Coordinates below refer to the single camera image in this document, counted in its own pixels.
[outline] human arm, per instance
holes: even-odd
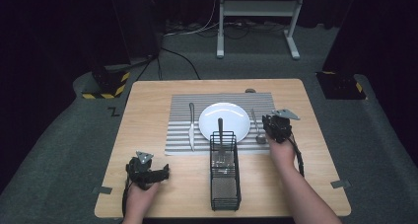
[[[142,220],[150,208],[159,186],[160,183],[154,183],[147,190],[143,190],[136,184],[130,185],[123,224],[142,224]]]
[[[288,206],[297,224],[341,223],[333,210],[295,168],[295,151],[289,140],[277,143],[266,134],[270,156],[282,182]]]

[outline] hand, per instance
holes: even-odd
[[[296,169],[294,164],[296,154],[292,143],[287,139],[282,143],[278,143],[267,133],[265,136],[268,144],[270,145],[271,160],[278,172],[281,173],[285,169]]]
[[[126,200],[126,213],[123,220],[124,224],[142,223],[145,214],[150,208],[155,195],[157,194],[160,183],[154,183],[147,190],[141,189],[138,185],[132,184],[128,191]]]

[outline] white metal stand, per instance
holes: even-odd
[[[293,32],[298,22],[303,0],[296,1],[232,1],[219,0],[219,30],[216,56],[223,58],[224,50],[224,17],[225,16],[274,16],[292,17],[289,30],[285,30],[284,36],[289,45],[292,57],[301,58],[293,40]]]

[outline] tape marker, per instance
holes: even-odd
[[[331,182],[331,185],[332,185],[333,188],[339,188],[339,187],[347,188],[347,187],[351,186],[351,183],[349,181],[345,180],[345,181]]]
[[[92,193],[94,193],[94,194],[99,194],[99,193],[110,194],[111,193],[111,187],[94,187],[93,190],[92,190]]]

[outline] forearm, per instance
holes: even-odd
[[[341,223],[332,209],[294,167],[278,168],[283,191],[297,224]]]
[[[123,218],[122,224],[142,224],[142,220],[142,217],[127,215]]]

